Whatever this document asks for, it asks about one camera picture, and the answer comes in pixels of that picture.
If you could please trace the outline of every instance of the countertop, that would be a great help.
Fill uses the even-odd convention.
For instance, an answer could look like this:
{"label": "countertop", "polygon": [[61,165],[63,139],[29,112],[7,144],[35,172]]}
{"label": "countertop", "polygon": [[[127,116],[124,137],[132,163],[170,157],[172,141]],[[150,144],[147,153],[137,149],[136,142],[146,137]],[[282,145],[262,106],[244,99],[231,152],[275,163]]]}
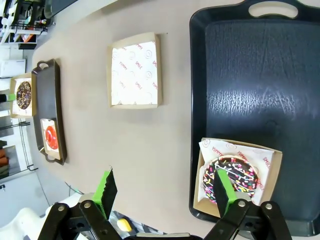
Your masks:
{"label": "countertop", "polygon": [[[204,237],[214,224],[189,212],[189,21],[202,8],[238,2],[119,0],[37,49],[33,66],[52,58],[60,64],[68,152],[65,165],[46,162],[46,167],[82,192],[94,192],[112,166],[118,189],[116,211],[166,233]],[[109,108],[107,46],[145,32],[160,36],[164,103],[155,109]]]}

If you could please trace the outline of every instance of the red donut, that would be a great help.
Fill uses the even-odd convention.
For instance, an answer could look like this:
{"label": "red donut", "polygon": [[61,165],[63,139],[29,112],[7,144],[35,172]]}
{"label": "red donut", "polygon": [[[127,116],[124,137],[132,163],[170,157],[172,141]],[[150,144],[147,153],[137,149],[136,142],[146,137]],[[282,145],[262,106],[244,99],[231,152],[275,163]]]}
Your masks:
{"label": "red donut", "polygon": [[53,150],[58,149],[57,133],[52,126],[48,126],[45,130],[45,141]]}

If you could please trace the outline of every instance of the chocolate glazed donut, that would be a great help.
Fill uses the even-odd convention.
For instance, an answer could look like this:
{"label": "chocolate glazed donut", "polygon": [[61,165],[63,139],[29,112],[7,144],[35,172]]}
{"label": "chocolate glazed donut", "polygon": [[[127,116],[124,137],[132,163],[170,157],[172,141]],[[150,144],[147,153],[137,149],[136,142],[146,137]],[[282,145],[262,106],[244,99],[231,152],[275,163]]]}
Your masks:
{"label": "chocolate glazed donut", "polygon": [[16,103],[19,108],[25,110],[31,103],[31,85],[29,82],[22,82],[16,92]]}
{"label": "chocolate glazed donut", "polygon": [[231,180],[233,189],[248,193],[252,198],[257,189],[258,176],[250,163],[239,156],[224,155],[214,159],[205,169],[202,184],[205,194],[215,203],[213,183],[216,169],[224,169]]}

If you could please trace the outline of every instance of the black serving tray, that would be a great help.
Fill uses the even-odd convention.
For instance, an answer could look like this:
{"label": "black serving tray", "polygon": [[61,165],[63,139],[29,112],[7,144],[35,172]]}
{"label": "black serving tray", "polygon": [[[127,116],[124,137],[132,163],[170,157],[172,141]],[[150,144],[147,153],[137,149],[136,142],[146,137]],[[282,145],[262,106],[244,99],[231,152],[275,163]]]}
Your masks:
{"label": "black serving tray", "polygon": [[[33,122],[38,150],[45,155],[48,162],[63,165],[67,159],[67,147],[61,109],[60,67],[54,59],[39,61],[36,68],[32,70],[32,74],[36,77],[37,114],[33,116]],[[61,159],[50,159],[45,153],[40,119],[55,121]]]}
{"label": "black serving tray", "polygon": [[190,20],[193,208],[199,144],[230,139],[283,152],[271,200],[293,236],[320,233],[320,10],[295,0],[282,15],[249,14],[259,0],[209,7]]}

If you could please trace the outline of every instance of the donut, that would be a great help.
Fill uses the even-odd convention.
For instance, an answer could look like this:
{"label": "donut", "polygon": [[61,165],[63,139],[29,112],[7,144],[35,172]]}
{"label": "donut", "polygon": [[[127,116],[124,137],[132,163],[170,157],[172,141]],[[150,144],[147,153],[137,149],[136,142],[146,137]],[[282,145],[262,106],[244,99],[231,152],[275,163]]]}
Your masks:
{"label": "donut", "polygon": [[58,149],[57,133],[52,126],[48,126],[45,130],[45,141],[53,150]]}
{"label": "donut", "polygon": [[16,104],[19,108],[25,110],[31,103],[31,85],[23,81],[16,91]]}
{"label": "donut", "polygon": [[254,168],[239,156],[224,155],[214,159],[206,167],[203,175],[202,185],[211,202],[216,202],[213,183],[218,168],[226,170],[235,191],[248,193],[251,198],[254,196],[259,180]]}

